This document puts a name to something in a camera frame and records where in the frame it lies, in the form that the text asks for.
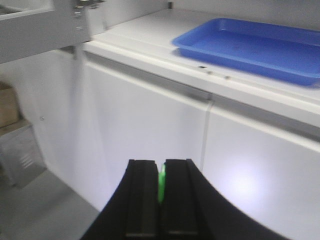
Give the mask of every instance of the plastic tray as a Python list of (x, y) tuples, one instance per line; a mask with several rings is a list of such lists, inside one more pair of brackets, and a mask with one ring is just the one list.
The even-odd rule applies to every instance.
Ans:
[(318, 31), (217, 18), (172, 43), (193, 59), (303, 86), (319, 84)]

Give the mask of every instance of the white countertop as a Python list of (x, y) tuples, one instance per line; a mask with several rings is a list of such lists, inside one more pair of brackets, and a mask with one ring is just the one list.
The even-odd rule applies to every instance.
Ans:
[(171, 44), (183, 33), (220, 17), (227, 16), (165, 9), (94, 35), (84, 50), (320, 128), (320, 89), (189, 59)]

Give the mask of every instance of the metal panel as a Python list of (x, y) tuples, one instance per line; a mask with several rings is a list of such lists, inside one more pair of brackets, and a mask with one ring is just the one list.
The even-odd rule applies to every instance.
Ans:
[(0, 16), (0, 64), (90, 40), (83, 8), (75, 9), (74, 0), (52, 1), (54, 9)]
[(0, 163), (10, 183), (20, 188), (45, 170), (33, 128), (27, 121), (1, 128)]

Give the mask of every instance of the metal bracket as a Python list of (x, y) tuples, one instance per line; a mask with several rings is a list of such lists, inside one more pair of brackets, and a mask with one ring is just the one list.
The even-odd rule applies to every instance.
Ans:
[(104, 3), (105, 0), (75, 0), (75, 8), (82, 9), (83, 7), (90, 7), (96, 9), (100, 3)]

